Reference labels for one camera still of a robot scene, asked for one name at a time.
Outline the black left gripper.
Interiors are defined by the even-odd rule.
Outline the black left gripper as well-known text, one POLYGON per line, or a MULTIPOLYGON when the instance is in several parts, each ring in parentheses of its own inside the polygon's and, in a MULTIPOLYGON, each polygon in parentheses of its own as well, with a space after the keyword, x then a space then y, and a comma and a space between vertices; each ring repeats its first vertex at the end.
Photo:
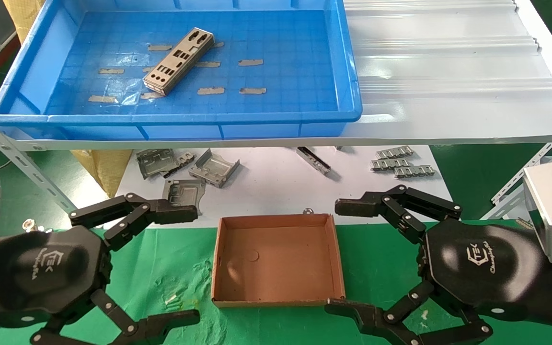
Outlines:
POLYGON ((32 345, 89 345, 60 332, 96 306, 120 329, 111 345, 161 345, 172 329, 200 322, 195 309, 134 321, 104 291, 112 268, 109 249, 85 227, 0 237, 0 328, 48 322, 32 345))

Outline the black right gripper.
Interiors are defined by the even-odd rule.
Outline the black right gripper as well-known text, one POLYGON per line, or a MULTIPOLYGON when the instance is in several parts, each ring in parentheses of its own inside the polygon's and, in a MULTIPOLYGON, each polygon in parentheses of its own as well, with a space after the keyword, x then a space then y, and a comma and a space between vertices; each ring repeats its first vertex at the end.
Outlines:
POLYGON ((493 329, 478 314, 552 326, 552 263, 535 233, 462 223, 461 212, 454 202, 405 185, 365 192, 359 199, 337 199, 337 215, 381 216, 412 244, 422 244, 418 260, 426 280, 387 310, 328 299, 325 312, 353 319, 361 334, 392 345, 479 345, 493 329), (441 222, 426 232, 411 211, 441 222), (463 325, 423 334, 408 329, 405 319, 431 296, 453 316, 460 313, 463 325))

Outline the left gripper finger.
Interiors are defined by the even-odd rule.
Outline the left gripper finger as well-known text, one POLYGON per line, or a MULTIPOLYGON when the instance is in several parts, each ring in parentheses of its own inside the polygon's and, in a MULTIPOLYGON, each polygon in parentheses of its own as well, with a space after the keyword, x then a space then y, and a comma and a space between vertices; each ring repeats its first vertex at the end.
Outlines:
POLYGON ((194 205, 173 206, 166 199, 145 199, 136 194, 120 195, 69 214, 73 226, 88 229, 118 220, 103 238, 111 251, 123 248, 152 223, 188 223, 197 218, 198 210, 194 205))

